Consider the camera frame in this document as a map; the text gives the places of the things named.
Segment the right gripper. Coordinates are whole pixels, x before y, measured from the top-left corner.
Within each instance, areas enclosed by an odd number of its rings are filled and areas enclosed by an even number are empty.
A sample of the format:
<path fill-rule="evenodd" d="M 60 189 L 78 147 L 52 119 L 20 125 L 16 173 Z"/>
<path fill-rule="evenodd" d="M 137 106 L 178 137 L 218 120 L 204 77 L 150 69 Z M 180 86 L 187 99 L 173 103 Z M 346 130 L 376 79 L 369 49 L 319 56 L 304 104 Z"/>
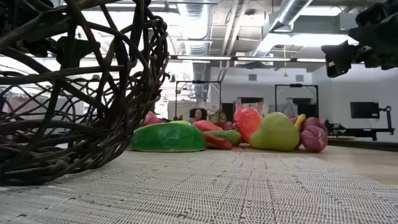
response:
<path fill-rule="evenodd" d="M 328 78 L 346 74 L 355 62 L 363 62 L 366 68 L 398 68 L 398 14 L 378 24 L 350 29 L 348 35 L 358 45 L 350 45 L 346 40 L 339 45 L 321 46 Z"/>

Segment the yellow banana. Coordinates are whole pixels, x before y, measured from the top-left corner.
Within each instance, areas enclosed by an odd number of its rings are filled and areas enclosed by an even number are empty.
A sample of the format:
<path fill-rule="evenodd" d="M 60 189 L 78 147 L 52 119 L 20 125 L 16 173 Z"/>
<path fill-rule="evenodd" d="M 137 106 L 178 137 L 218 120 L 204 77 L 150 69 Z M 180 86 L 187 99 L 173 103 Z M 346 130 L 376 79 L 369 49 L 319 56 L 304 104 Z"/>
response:
<path fill-rule="evenodd" d="M 306 120 L 306 115 L 305 115 L 305 114 L 300 114 L 300 115 L 297 117 L 294 126 L 296 127 L 296 129 L 297 129 L 299 132 L 301 132 L 301 130 L 302 130 L 302 125 L 303 125 L 303 123 L 305 122 L 305 120 Z"/>

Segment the large purple grape bunch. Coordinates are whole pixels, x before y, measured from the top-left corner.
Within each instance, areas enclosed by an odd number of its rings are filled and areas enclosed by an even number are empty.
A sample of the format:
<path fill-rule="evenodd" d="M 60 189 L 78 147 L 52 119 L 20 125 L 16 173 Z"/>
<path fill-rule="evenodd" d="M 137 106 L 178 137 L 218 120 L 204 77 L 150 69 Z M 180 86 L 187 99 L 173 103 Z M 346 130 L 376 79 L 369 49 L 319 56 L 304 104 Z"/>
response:
<path fill-rule="evenodd" d="M 298 116 L 289 116 L 288 119 L 295 124 Z M 307 151 L 319 153 L 328 145 L 328 132 L 326 126 L 316 117 L 306 117 L 299 132 L 300 140 L 297 149 L 303 146 Z"/>

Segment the green pear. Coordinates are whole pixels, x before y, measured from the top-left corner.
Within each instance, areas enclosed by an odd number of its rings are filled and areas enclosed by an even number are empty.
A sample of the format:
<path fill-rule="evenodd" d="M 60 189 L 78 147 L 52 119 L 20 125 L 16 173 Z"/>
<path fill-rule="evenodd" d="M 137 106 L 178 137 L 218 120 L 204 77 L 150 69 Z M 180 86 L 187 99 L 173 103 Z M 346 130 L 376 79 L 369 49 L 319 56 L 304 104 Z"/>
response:
<path fill-rule="evenodd" d="M 262 120 L 249 140 L 256 149 L 289 152 L 298 146 L 300 133 L 286 115 L 273 112 Z"/>

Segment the red-orange mango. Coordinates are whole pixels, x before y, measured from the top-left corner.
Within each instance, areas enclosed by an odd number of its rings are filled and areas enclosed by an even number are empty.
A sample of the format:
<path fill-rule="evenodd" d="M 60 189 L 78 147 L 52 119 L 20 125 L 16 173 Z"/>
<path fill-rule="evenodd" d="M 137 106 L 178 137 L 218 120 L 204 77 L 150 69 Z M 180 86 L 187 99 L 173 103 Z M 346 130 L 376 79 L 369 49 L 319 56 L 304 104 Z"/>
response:
<path fill-rule="evenodd" d="M 240 108 L 234 114 L 234 122 L 242 139 L 250 143 L 251 136 L 259 129 L 262 116 L 253 108 Z"/>

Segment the small red grape bunch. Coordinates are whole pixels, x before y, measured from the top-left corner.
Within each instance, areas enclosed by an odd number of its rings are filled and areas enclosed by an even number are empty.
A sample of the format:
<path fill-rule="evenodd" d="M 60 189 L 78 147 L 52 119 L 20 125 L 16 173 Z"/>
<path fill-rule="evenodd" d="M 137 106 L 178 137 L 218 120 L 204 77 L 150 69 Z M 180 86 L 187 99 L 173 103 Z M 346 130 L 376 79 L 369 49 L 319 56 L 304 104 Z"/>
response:
<path fill-rule="evenodd" d="M 236 124 L 230 122 L 222 110 L 217 110 L 214 114 L 209 115 L 209 121 L 224 131 L 236 129 Z"/>

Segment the green cucumber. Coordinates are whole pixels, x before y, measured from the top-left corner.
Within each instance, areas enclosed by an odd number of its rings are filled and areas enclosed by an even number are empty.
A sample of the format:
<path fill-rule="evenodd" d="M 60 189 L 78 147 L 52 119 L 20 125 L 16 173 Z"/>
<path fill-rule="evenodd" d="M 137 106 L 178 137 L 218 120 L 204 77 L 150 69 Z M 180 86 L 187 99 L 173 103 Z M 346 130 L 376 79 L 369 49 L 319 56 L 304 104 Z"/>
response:
<path fill-rule="evenodd" d="M 241 134 L 234 129 L 226 131 L 206 131 L 205 134 L 211 134 L 218 138 L 227 139 L 232 145 L 239 143 L 241 140 Z"/>

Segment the red chili pepper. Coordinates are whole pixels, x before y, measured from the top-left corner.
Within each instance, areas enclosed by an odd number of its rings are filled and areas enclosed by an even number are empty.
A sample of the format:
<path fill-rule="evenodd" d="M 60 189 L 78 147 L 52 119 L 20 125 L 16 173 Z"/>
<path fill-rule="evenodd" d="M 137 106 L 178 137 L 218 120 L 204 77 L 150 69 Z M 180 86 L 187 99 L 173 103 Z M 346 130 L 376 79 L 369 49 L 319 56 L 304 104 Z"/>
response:
<path fill-rule="evenodd" d="M 206 146 L 209 149 L 222 149 L 222 150 L 231 150 L 233 145 L 224 138 L 219 138 L 212 134 L 205 134 Z"/>

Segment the red bell pepper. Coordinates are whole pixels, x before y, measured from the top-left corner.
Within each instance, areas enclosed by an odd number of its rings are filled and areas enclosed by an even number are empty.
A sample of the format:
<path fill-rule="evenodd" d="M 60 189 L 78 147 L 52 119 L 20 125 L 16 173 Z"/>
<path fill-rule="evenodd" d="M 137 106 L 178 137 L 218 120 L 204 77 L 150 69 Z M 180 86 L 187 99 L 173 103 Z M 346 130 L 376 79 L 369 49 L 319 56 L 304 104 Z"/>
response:
<path fill-rule="evenodd" d="M 200 131 L 222 131 L 223 129 L 210 121 L 199 120 L 193 123 L 193 126 L 198 128 Z"/>

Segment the watermelon slice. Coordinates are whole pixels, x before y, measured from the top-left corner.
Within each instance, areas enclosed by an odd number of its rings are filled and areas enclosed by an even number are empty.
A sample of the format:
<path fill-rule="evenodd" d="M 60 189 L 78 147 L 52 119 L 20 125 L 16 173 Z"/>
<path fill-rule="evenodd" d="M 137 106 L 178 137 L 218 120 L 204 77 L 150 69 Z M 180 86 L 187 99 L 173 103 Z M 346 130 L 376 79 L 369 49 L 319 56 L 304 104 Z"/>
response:
<path fill-rule="evenodd" d="M 158 123 L 134 131 L 129 149 L 141 152 L 198 152 L 206 150 L 205 135 L 189 124 Z"/>

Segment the yellow hanging pendant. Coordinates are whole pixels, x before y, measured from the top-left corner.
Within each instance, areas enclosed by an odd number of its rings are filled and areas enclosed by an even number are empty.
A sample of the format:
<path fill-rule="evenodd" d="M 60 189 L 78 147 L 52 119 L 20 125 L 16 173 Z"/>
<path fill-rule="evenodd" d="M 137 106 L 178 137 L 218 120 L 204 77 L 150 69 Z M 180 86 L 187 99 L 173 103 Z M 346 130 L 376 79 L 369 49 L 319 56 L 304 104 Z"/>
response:
<path fill-rule="evenodd" d="M 284 58 L 286 58 L 286 45 L 283 47 Z M 287 62 L 284 62 L 284 77 L 288 77 L 287 73 Z"/>

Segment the black monitor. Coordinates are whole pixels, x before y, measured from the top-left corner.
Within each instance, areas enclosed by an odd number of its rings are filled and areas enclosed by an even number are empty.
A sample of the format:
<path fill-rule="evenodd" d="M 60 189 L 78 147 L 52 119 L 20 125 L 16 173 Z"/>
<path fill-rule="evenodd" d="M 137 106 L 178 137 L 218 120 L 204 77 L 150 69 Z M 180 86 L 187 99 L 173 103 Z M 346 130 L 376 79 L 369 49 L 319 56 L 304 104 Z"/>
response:
<path fill-rule="evenodd" d="M 353 119 L 379 119 L 379 103 L 351 102 L 350 112 Z"/>

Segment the black monitor stand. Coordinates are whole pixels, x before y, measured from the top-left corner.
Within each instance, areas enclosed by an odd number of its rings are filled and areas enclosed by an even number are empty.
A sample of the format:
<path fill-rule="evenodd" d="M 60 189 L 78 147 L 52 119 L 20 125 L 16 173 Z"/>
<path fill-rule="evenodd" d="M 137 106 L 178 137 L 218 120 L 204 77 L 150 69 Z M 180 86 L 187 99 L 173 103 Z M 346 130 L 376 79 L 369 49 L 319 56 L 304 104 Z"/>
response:
<path fill-rule="evenodd" d="M 373 128 L 372 126 L 370 126 L 369 128 L 346 128 L 341 124 L 331 123 L 328 120 L 324 121 L 324 125 L 328 130 L 328 135 L 334 136 L 335 138 L 339 138 L 340 136 L 354 138 L 371 138 L 373 141 L 377 141 L 377 133 L 389 133 L 390 135 L 394 135 L 396 129 L 392 127 L 391 110 L 392 108 L 389 105 L 384 108 L 379 107 L 379 113 L 386 113 L 386 128 Z"/>

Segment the person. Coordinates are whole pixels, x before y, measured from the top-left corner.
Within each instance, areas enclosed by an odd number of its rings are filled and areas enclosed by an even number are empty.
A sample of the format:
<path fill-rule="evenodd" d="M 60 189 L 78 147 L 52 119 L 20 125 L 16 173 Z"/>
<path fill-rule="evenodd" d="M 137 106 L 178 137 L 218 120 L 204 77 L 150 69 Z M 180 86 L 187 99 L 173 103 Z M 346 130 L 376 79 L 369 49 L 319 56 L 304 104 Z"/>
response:
<path fill-rule="evenodd" d="M 194 108 L 190 110 L 188 122 L 193 124 L 194 122 L 207 120 L 208 113 L 204 108 Z"/>

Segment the grey woven placemat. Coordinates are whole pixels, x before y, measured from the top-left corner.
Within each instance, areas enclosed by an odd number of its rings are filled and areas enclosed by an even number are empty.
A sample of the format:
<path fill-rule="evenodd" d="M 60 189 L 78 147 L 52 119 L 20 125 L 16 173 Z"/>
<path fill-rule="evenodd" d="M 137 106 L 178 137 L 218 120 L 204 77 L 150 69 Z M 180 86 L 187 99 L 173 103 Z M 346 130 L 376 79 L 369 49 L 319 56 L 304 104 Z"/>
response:
<path fill-rule="evenodd" d="M 0 187 L 0 224 L 398 224 L 398 190 L 316 157 L 125 152 Z"/>

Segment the black rig frame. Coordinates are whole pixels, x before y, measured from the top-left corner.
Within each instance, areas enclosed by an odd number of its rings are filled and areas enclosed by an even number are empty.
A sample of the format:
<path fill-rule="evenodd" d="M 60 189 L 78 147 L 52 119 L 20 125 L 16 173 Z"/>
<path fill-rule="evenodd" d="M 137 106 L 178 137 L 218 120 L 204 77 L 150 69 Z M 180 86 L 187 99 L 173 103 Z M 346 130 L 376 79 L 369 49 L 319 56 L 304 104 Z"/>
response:
<path fill-rule="evenodd" d="M 222 97 L 221 97 L 221 93 L 222 93 L 222 82 L 221 81 L 208 81 L 208 80 L 190 80 L 190 81 L 185 81 L 185 80 L 177 80 L 175 81 L 175 113 L 174 113 L 174 120 L 178 120 L 177 117 L 177 97 L 178 97 L 178 84 L 179 83 L 192 83 L 192 84 L 213 84 L 213 83 L 217 83 L 219 85 L 218 88 L 218 92 L 219 92 L 219 110 L 222 110 Z"/>
<path fill-rule="evenodd" d="M 274 112 L 319 118 L 318 85 L 276 84 L 274 94 Z"/>

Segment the silver ventilation duct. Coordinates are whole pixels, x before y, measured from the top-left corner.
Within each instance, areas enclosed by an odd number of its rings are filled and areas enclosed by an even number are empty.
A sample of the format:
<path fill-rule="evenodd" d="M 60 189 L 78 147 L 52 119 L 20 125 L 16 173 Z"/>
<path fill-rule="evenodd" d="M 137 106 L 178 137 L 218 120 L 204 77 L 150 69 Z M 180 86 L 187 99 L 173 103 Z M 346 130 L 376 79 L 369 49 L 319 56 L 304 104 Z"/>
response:
<path fill-rule="evenodd" d="M 292 32 L 294 22 L 313 0 L 283 0 L 278 11 L 269 14 L 262 27 L 262 38 L 252 51 L 252 57 L 265 57 L 277 45 L 275 32 Z"/>

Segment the black metal table frame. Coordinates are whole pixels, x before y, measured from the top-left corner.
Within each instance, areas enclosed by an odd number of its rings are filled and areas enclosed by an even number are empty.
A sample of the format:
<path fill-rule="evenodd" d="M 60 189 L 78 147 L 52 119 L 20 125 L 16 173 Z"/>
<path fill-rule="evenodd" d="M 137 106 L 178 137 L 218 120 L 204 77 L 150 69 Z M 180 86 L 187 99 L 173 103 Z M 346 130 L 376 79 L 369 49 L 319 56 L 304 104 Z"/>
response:
<path fill-rule="evenodd" d="M 380 141 L 355 141 L 348 139 L 329 139 L 331 146 L 351 147 L 358 149 L 370 149 L 375 151 L 398 152 L 398 142 L 380 142 Z"/>

